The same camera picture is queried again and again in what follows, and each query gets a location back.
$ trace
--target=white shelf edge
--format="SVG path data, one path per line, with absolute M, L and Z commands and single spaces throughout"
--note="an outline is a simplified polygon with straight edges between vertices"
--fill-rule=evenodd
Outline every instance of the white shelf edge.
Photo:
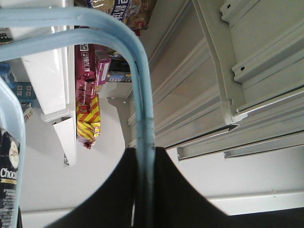
M 304 57 L 304 20 L 286 30 L 256 53 L 232 67 L 234 80 L 250 84 L 265 79 Z
M 222 20 L 233 27 L 260 0 L 227 0 L 220 8 Z

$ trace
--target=white wall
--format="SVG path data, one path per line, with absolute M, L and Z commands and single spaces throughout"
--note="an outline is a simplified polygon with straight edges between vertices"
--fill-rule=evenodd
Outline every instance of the white wall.
M 230 215 L 304 207 L 304 147 L 224 159 L 223 153 L 178 161 L 185 178 Z
M 40 112 L 34 110 L 33 117 L 26 123 L 27 148 L 20 199 L 22 211 L 73 208 L 109 176 L 121 158 L 125 144 L 117 109 L 107 99 L 100 99 L 100 107 L 102 134 L 91 150 L 77 145 L 77 163 L 72 167 L 63 166 L 63 150 L 51 123 L 42 122 Z M 42 227 L 41 224 L 48 223 L 50 217 L 55 219 L 57 213 L 44 215 L 36 212 L 33 217 L 27 213 L 24 223 L 33 223 L 37 218 L 37 225 L 25 225 L 24 228 Z

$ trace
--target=red and yellow striped package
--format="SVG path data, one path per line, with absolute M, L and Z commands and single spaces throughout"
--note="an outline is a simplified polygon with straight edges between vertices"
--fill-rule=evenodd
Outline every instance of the red and yellow striped package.
M 84 113 L 79 105 L 77 111 L 77 135 L 87 140 L 84 146 L 88 149 L 94 145 L 96 138 L 100 135 L 101 117 L 99 110 L 98 95 L 95 95 L 91 104 L 91 112 Z

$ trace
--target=chocolate package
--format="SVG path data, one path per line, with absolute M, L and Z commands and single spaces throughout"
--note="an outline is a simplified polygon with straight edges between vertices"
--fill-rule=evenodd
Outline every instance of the chocolate package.
M 19 142 L 0 127 L 0 227 L 3 228 L 13 226 L 18 167 Z
M 86 0 L 87 6 L 112 15 L 131 29 L 146 29 L 157 0 Z

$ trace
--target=blue package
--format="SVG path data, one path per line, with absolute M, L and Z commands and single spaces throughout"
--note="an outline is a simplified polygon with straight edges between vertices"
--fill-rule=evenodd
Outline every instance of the blue package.
M 15 78 L 8 63 L 0 62 L 0 77 L 11 89 L 15 88 Z
M 131 73 L 130 72 L 120 72 L 120 71 L 109 71 L 106 78 L 107 82 L 124 82 L 131 83 Z
M 31 103 L 36 100 L 36 94 L 30 82 L 15 82 L 14 94 L 20 102 Z

